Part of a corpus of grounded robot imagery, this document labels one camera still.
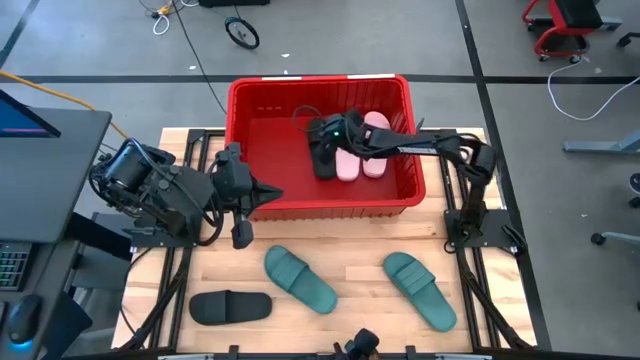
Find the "red chair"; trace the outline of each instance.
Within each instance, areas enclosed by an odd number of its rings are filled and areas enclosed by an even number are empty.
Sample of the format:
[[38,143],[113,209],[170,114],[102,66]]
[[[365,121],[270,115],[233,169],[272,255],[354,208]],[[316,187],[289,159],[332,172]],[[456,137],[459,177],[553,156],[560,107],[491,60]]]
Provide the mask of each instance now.
[[[589,43],[584,36],[602,26],[602,18],[593,0],[548,0],[551,19],[530,18],[529,13],[540,0],[531,0],[522,14],[522,21],[528,24],[527,29],[534,31],[537,26],[548,27],[538,38],[534,51],[540,55],[540,61],[551,56],[570,56],[572,64],[577,63],[587,50]],[[574,38],[577,47],[562,49],[564,42]]]

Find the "green slide sandal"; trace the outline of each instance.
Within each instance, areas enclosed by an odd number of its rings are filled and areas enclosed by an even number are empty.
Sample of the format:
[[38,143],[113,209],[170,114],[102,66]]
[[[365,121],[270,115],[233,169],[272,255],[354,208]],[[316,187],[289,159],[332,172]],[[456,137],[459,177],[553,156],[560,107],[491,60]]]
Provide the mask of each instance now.
[[384,272],[431,327],[442,332],[453,329],[456,313],[436,286],[436,277],[420,261],[395,252],[384,259]]
[[267,251],[264,269],[276,285],[315,312],[328,314],[336,307],[336,292],[284,247],[275,245]]

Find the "pink slipper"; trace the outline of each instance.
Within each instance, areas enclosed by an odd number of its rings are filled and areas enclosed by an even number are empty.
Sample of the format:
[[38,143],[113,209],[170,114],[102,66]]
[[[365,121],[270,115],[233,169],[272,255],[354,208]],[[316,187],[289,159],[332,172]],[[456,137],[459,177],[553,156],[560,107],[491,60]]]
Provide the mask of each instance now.
[[[369,111],[364,116],[365,124],[375,126],[380,129],[389,129],[389,120],[377,111]],[[387,159],[369,159],[362,164],[362,170],[364,174],[370,178],[379,178],[384,175],[384,171],[387,168]]]
[[354,181],[360,174],[360,158],[338,148],[336,150],[336,175],[342,181]]

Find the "computer mouse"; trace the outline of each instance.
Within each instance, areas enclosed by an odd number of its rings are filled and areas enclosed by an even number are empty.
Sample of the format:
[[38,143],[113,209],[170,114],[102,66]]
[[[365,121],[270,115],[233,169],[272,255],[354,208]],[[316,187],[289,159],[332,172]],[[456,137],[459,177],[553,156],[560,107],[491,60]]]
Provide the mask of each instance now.
[[23,344],[36,335],[38,318],[42,309],[42,298],[27,295],[16,303],[9,313],[9,338],[14,344]]

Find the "white cable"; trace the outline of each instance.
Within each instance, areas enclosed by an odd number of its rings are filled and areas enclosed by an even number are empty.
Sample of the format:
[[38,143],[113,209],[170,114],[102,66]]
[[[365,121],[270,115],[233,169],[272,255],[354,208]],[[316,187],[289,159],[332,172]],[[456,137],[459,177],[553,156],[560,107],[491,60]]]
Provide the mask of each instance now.
[[194,7],[194,6],[198,6],[198,2],[196,1],[195,4],[189,4],[190,0],[184,1],[184,0],[180,0],[180,3],[186,7]]
[[555,70],[555,71],[553,71],[551,74],[549,74],[549,78],[547,79],[547,90],[549,90],[549,95],[551,96],[551,101],[553,101],[553,106],[555,106],[555,107],[556,107],[556,109],[557,109],[558,111],[560,111],[563,115],[566,115],[566,116],[568,116],[568,117],[570,117],[570,118],[572,118],[572,119],[574,119],[574,120],[578,120],[578,121],[589,121],[589,120],[594,119],[596,116],[600,115],[600,113],[602,112],[602,110],[604,110],[604,109],[607,107],[607,105],[609,105],[609,103],[611,102],[611,100],[613,100],[613,98],[614,98],[614,97],[616,97],[616,96],[617,96],[617,95],[618,95],[622,90],[624,90],[624,89],[628,88],[629,86],[631,86],[631,85],[633,85],[633,84],[637,83],[638,81],[640,81],[640,76],[639,76],[639,77],[637,77],[635,80],[633,80],[632,82],[630,82],[630,83],[628,83],[627,85],[625,85],[625,86],[621,87],[620,89],[618,89],[618,91],[614,92],[614,93],[613,93],[613,95],[611,95],[611,97],[609,98],[609,100],[607,100],[607,101],[604,103],[604,105],[602,105],[602,107],[601,107],[598,111],[596,111],[596,113],[595,113],[595,114],[593,114],[593,115],[591,115],[591,116],[589,116],[589,117],[587,117],[587,118],[579,118],[579,117],[577,117],[577,116],[573,116],[573,115],[571,115],[571,114],[567,113],[566,111],[562,110],[562,109],[560,108],[560,106],[558,106],[558,103],[556,102],[556,97],[555,97],[555,96],[553,96],[553,91],[551,91],[551,77],[552,77],[553,75],[555,75],[556,73],[559,73],[560,71],[567,70],[567,69],[571,69],[572,67],[574,67],[574,66],[576,66],[576,65],[578,65],[578,64],[580,64],[580,63],[582,63],[582,59],[581,59],[580,61],[578,61],[577,63],[575,63],[575,64],[571,64],[571,65],[569,65],[569,66],[565,66],[565,67],[562,67],[562,68],[560,68],[560,69],[558,69],[558,70]]
[[[158,32],[158,24],[162,21],[162,20],[166,20],[167,21],[167,27],[164,28],[164,30]],[[156,23],[153,24],[153,33],[155,35],[162,35],[164,33],[167,32],[167,30],[169,30],[169,26],[171,26],[171,23],[169,22],[169,18],[166,17],[165,15],[160,14],[160,17],[158,18],[158,20],[156,20]]]

